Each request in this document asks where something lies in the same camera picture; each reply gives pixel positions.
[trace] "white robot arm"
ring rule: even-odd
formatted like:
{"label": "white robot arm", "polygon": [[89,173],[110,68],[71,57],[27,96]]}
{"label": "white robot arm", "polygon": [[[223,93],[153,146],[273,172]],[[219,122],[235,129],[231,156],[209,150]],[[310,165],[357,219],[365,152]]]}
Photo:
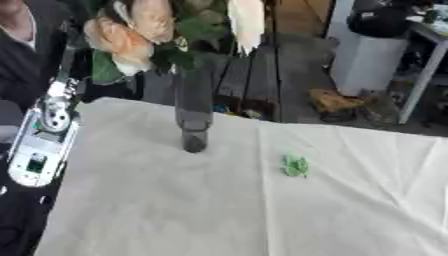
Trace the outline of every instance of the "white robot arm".
{"label": "white robot arm", "polygon": [[[80,128],[76,87],[69,77],[75,51],[65,50],[56,79],[47,94],[38,99],[22,122],[7,155],[11,180],[24,187],[44,187],[59,177]],[[0,195],[8,192],[0,184]]]}

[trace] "vase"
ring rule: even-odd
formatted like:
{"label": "vase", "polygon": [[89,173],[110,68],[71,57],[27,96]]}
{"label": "vase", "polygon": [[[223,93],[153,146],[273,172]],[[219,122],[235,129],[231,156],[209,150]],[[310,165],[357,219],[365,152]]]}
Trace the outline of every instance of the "vase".
{"label": "vase", "polygon": [[213,63],[174,72],[176,122],[182,130],[182,146],[189,153],[204,151],[213,122]]}

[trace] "table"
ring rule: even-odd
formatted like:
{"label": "table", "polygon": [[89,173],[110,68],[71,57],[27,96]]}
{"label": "table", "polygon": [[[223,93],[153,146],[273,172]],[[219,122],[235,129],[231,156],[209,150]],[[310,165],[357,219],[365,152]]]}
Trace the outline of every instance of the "table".
{"label": "table", "polygon": [[431,25],[426,25],[419,22],[414,22],[411,27],[412,31],[426,37],[430,41],[436,44],[434,51],[431,54],[431,58],[426,64],[425,68],[419,75],[412,92],[406,101],[403,109],[400,112],[400,124],[405,124],[415,107],[417,106],[420,98],[423,95],[426,87],[428,87],[435,72],[437,71],[441,61],[445,57],[448,50],[448,35],[438,33]]}
{"label": "table", "polygon": [[[173,108],[107,99],[85,123],[37,256],[446,255],[448,140],[216,115],[180,150]],[[307,179],[280,171],[306,157]]]}

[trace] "flower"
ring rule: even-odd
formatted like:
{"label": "flower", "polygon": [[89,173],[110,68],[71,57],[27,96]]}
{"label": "flower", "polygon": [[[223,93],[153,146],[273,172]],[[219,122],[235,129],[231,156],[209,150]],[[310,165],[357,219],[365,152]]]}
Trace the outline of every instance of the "flower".
{"label": "flower", "polygon": [[134,0],[131,8],[134,29],[149,41],[173,40],[174,18],[168,0]]}
{"label": "flower", "polygon": [[265,30],[262,1],[229,0],[228,15],[239,52],[250,54],[261,44],[261,36]]}
{"label": "flower", "polygon": [[92,48],[112,54],[117,68],[126,76],[151,68],[149,58],[154,47],[134,30],[99,16],[85,24],[84,33]]}

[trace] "green object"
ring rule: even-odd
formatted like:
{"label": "green object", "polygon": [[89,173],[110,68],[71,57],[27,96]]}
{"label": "green object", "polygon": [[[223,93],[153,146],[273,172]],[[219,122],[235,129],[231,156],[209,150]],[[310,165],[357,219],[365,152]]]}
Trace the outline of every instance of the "green object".
{"label": "green object", "polygon": [[123,79],[124,75],[115,66],[109,53],[94,50],[92,61],[94,84],[109,85]]}
{"label": "green object", "polygon": [[298,158],[294,155],[283,156],[283,171],[290,177],[303,176],[307,178],[308,162],[304,157]]}

